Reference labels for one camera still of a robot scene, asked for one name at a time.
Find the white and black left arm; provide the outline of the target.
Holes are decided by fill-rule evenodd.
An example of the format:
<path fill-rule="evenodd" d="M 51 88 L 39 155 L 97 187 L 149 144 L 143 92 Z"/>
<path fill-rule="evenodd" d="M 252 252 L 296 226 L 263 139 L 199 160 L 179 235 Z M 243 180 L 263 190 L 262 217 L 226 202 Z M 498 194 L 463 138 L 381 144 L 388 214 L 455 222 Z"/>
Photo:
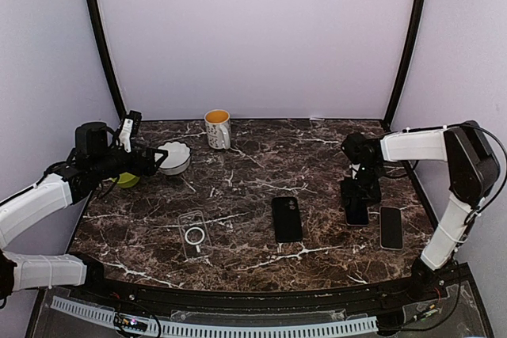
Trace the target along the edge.
<path fill-rule="evenodd" d="M 102 279 L 104 268 L 82 254 L 24 255 L 7 251 L 21 233 L 49 215 L 86 199 L 103 180 L 123 173 L 153 176 L 169 157 L 167 150 L 136 145 L 136 113 L 126 116 L 117 130 L 104 122 L 77 127 L 74 148 L 64 161 L 50 165 L 40 180 L 1 202 L 1 298 L 39 287 L 80 286 L 95 303 L 112 296 Z"/>

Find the black frame post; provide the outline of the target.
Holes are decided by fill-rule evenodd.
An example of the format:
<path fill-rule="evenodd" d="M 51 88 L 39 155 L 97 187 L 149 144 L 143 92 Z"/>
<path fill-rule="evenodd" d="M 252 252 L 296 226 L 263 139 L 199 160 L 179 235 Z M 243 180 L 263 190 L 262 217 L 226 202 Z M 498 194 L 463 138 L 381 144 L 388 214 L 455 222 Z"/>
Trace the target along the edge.
<path fill-rule="evenodd" d="M 86 0 L 90 24 L 93 30 L 97 52 L 101 61 L 102 70 L 108 86 L 109 94 L 118 118 L 121 120 L 127 114 L 124 100 L 113 68 L 105 30 L 101 19 L 98 0 Z"/>
<path fill-rule="evenodd" d="M 382 125 L 387 131 L 391 129 L 395 114 L 397 112 L 404 85 L 408 76 L 410 63 L 413 57 L 414 48 L 417 41 L 417 35 L 421 23 L 425 0 L 413 0 L 411 8 L 409 24 L 407 27 L 406 38 L 402 49 L 401 58 L 398 65 L 397 74 L 391 96 L 387 104 L 387 109 L 384 113 Z"/>

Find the right black frame post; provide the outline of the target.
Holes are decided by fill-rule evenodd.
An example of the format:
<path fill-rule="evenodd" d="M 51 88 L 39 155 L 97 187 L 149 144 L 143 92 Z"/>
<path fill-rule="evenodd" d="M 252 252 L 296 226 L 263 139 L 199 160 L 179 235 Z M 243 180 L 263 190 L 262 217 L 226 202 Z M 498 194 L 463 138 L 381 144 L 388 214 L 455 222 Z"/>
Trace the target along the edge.
<path fill-rule="evenodd" d="M 410 63 L 413 57 L 414 48 L 417 41 L 417 35 L 421 23 L 425 0 L 413 0 L 411 8 L 409 24 L 407 27 L 406 38 L 402 49 L 401 58 L 398 65 L 397 74 L 391 96 L 387 104 L 387 109 L 384 113 L 382 125 L 387 131 L 391 129 L 395 114 L 397 112 L 404 85 L 408 76 Z"/>

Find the clear magsafe phone case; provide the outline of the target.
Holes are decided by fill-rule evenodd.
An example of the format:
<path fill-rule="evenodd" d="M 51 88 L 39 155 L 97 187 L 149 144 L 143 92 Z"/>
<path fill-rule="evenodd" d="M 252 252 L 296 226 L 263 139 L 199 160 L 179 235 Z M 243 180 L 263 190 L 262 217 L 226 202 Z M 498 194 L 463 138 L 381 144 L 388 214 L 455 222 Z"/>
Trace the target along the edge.
<path fill-rule="evenodd" d="M 213 246 L 202 211 L 191 211 L 177 218 L 185 258 L 200 259 L 212 254 Z"/>

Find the black phone case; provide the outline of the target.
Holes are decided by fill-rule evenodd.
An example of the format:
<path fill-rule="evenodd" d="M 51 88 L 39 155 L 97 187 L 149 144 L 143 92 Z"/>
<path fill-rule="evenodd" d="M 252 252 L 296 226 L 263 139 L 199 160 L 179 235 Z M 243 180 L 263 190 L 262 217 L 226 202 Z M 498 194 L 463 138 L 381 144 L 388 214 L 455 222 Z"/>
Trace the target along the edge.
<path fill-rule="evenodd" d="M 302 241 L 303 228 L 297 198 L 292 196 L 274 197 L 271 207 L 276 242 Z"/>

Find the green cup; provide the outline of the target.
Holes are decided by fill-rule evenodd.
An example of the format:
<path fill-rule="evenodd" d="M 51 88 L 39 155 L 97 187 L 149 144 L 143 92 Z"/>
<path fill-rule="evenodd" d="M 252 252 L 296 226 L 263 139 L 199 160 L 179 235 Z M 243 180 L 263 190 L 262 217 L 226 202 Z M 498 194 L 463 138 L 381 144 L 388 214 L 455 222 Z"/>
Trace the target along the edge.
<path fill-rule="evenodd" d="M 113 179 L 117 186 L 120 188 L 132 188 L 140 180 L 140 177 L 131 173 L 121 173 L 118 177 Z"/>

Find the left black frame post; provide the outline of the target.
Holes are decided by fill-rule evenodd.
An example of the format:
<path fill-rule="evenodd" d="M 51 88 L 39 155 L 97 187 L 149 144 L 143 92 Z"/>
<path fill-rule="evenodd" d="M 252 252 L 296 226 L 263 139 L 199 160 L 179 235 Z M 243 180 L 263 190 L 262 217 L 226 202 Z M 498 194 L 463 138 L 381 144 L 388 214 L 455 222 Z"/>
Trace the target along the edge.
<path fill-rule="evenodd" d="M 108 86 L 109 94 L 118 118 L 121 120 L 127 114 L 124 100 L 113 68 L 105 30 L 101 19 L 98 0 L 86 0 L 90 24 L 93 30 L 97 52 L 101 61 L 102 70 Z"/>

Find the black smartphone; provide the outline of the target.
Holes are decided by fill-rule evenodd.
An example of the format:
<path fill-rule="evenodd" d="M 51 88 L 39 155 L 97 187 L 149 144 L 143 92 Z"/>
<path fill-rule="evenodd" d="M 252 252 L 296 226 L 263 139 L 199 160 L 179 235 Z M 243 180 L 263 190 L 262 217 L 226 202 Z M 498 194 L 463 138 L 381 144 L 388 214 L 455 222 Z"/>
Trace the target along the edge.
<path fill-rule="evenodd" d="M 348 226 L 367 226 L 369 217 L 366 204 L 360 199 L 353 199 L 345 207 L 345 222 Z"/>

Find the white scalloped bowl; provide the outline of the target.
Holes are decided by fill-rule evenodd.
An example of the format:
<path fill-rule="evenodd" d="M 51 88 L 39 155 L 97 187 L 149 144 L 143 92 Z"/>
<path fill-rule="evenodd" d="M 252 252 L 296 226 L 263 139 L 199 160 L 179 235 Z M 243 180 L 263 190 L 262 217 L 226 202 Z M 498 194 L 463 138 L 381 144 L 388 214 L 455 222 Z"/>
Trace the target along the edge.
<path fill-rule="evenodd" d="M 168 152 L 168 157 L 159 166 L 158 170 L 167 175 L 174 176 L 183 173 L 191 162 L 191 148 L 183 142 L 166 142 L 158 147 Z"/>

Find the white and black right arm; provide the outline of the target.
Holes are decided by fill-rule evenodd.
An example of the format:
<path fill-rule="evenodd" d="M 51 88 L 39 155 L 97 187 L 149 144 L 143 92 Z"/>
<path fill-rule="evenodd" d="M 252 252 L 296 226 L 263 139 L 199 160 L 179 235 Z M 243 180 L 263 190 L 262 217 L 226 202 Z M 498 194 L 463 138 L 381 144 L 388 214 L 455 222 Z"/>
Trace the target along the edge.
<path fill-rule="evenodd" d="M 446 185 L 447 203 L 428 244 L 414 262 L 414 277 L 405 282 L 404 294 L 420 302 L 433 291 L 431 273 L 442 269 L 464 244 L 475 219 L 495 200 L 506 184 L 501 160 L 491 144 L 498 138 L 475 120 L 437 127 L 407 128 L 375 138 L 347 135 L 341 152 L 351 173 L 340 183 L 345 220 L 350 226 L 368 222 L 368 208 L 381 201 L 379 180 L 387 163 L 430 161 L 439 163 L 440 184 Z"/>

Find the silver edged smartphone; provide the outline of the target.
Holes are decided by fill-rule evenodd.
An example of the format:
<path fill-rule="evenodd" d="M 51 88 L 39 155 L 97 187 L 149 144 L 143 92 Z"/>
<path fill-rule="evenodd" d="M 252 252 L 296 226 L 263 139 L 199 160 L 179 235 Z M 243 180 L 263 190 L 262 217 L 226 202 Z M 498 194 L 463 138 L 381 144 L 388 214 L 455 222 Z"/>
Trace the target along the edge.
<path fill-rule="evenodd" d="M 380 247 L 387 250 L 403 249 L 402 215 L 398 208 L 379 209 Z"/>

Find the black front rail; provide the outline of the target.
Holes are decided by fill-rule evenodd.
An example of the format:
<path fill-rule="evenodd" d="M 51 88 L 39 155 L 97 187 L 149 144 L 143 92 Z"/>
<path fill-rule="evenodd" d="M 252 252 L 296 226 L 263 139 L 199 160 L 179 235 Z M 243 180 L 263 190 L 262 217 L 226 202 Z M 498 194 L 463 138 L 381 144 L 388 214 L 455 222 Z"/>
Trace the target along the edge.
<path fill-rule="evenodd" d="M 262 253 L 256 262 L 238 253 L 186 259 L 157 249 L 121 259 L 114 254 L 94 261 L 92 279 L 72 286 L 84 299 L 135 303 L 166 312 L 190 310 L 247 313 L 299 310 L 348 311 L 399 309 L 433 295 L 436 275 L 420 258 L 376 253 L 346 256 L 339 249 Z"/>

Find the white floral mug yellow inside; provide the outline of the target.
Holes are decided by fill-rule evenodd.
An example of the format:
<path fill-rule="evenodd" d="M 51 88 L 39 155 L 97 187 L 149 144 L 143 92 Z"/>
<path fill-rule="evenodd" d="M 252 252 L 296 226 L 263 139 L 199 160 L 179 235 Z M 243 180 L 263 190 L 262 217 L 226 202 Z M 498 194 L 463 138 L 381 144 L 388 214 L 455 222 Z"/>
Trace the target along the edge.
<path fill-rule="evenodd" d="M 215 150 L 231 148 L 231 121 L 229 112 L 215 109 L 204 116 L 208 145 Z"/>

